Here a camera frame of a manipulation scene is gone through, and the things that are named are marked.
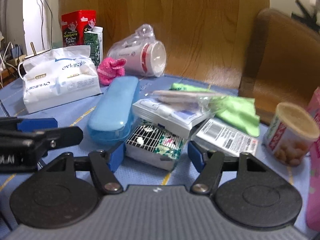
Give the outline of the clear box with barcode label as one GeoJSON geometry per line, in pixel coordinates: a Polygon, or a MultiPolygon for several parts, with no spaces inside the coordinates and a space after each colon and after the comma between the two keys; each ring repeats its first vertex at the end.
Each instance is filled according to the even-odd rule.
{"type": "Polygon", "coordinates": [[[231,157],[239,157],[240,153],[255,155],[259,143],[257,138],[215,118],[203,123],[191,140],[207,151],[221,151],[231,157]]]}

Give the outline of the blue plastic case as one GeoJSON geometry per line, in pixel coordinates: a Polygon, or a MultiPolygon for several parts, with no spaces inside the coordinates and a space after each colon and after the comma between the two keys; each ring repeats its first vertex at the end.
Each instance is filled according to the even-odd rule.
{"type": "Polygon", "coordinates": [[[99,144],[112,145],[124,140],[134,121],[132,105],[139,98],[139,79],[115,78],[99,100],[87,123],[88,134],[99,144]]]}

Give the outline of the white wet wipes pack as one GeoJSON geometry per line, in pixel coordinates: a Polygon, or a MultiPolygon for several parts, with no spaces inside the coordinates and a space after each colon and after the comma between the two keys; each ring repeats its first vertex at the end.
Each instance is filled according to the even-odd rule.
{"type": "Polygon", "coordinates": [[[141,99],[132,105],[135,116],[163,127],[184,139],[195,126],[211,116],[210,111],[197,103],[166,104],[155,99],[141,99]]]}

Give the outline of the patterned tissue packet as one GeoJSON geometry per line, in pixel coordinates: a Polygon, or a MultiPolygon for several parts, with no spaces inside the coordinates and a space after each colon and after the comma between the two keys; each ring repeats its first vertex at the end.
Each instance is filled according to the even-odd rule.
{"type": "Polygon", "coordinates": [[[156,168],[172,171],[186,140],[147,121],[141,121],[125,142],[126,156],[156,168]]]}

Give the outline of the green cloth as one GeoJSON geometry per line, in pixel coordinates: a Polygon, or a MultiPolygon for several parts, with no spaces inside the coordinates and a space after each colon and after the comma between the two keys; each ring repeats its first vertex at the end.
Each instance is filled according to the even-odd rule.
{"type": "Polygon", "coordinates": [[[232,125],[252,137],[260,135],[260,116],[256,114],[255,100],[225,95],[213,97],[208,105],[212,117],[232,125]]]}

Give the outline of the clear bag with sticks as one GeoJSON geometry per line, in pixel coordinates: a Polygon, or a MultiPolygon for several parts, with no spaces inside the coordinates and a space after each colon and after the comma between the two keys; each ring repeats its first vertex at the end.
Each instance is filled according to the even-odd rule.
{"type": "Polygon", "coordinates": [[[146,96],[167,104],[197,104],[202,111],[217,113],[226,109],[226,95],[217,92],[188,92],[186,90],[155,90],[146,96]]]}

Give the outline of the pink fluffy sock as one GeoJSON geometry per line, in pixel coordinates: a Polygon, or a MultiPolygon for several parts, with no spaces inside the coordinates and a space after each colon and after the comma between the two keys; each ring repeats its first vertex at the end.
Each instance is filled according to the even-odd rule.
{"type": "Polygon", "coordinates": [[[126,59],[113,59],[107,57],[103,59],[97,68],[99,82],[103,86],[108,86],[116,77],[125,75],[126,59]]]}

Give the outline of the white tissue pack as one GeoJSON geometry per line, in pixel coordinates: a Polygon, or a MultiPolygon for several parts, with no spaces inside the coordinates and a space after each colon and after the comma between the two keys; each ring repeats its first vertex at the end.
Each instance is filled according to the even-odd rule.
{"type": "Polygon", "coordinates": [[[35,113],[101,94],[90,46],[49,50],[23,61],[23,102],[35,113]]]}

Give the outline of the blue table mat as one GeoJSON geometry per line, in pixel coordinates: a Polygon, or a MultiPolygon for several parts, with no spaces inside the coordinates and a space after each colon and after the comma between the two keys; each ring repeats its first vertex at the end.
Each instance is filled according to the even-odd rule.
{"type": "Polygon", "coordinates": [[[111,177],[120,191],[96,191],[91,172],[106,146],[88,133],[100,95],[28,114],[22,81],[1,90],[1,116],[26,121],[54,118],[60,128],[80,128],[79,145],[48,152],[34,172],[1,175],[1,239],[319,239],[306,224],[311,159],[297,167],[276,161],[263,145],[260,126],[255,154],[238,158],[216,153],[202,172],[188,157],[187,143],[173,171],[163,171],[125,158],[111,177]],[[26,193],[32,200],[56,203],[67,191],[63,182],[78,183],[81,194],[92,193],[97,204],[70,225],[17,223],[13,202],[26,193]]]}

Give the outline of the peanut can with lid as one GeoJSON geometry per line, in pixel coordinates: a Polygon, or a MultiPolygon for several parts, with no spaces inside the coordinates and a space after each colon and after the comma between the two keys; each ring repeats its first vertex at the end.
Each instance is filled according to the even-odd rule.
{"type": "Polygon", "coordinates": [[[319,127],[305,109],[290,102],[281,102],[276,106],[263,145],[277,161],[287,166],[298,166],[318,137],[319,127]]]}

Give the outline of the pink metal tin box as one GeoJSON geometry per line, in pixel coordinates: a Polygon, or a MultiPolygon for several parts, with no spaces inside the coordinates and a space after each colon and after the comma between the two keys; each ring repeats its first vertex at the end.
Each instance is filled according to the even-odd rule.
{"type": "MultiPolygon", "coordinates": [[[[311,101],[308,105],[308,112],[313,117],[319,127],[319,87],[314,91],[311,101]]],[[[310,183],[308,204],[306,208],[306,223],[312,230],[319,231],[320,224],[320,169],[319,169],[319,138],[310,148],[310,183]]]]}

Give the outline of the green white drink carton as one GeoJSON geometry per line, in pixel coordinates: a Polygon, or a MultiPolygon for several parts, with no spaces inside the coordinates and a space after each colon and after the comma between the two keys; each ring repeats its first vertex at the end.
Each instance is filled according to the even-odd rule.
{"type": "Polygon", "coordinates": [[[90,58],[97,67],[103,60],[103,27],[84,32],[84,43],[91,48],[90,58]]]}

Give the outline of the red tea box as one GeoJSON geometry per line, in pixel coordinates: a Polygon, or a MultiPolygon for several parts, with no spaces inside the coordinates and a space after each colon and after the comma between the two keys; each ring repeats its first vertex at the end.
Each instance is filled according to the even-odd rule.
{"type": "Polygon", "coordinates": [[[96,24],[95,10],[77,10],[61,16],[63,46],[84,45],[84,33],[96,24]]]}

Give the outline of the bagged white red mug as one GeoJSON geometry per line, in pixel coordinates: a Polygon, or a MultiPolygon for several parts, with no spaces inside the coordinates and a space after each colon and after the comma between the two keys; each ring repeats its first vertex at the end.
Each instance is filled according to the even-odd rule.
{"type": "Polygon", "coordinates": [[[165,46],[157,40],[149,24],[141,25],[134,34],[114,43],[107,57],[125,59],[127,75],[160,77],[167,66],[165,46]]]}

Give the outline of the brown woven seat cushion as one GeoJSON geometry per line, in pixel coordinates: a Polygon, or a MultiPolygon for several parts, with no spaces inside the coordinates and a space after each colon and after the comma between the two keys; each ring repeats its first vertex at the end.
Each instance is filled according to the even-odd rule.
{"type": "Polygon", "coordinates": [[[275,9],[255,18],[239,95],[270,124],[280,102],[307,107],[319,87],[319,33],[275,9]]]}

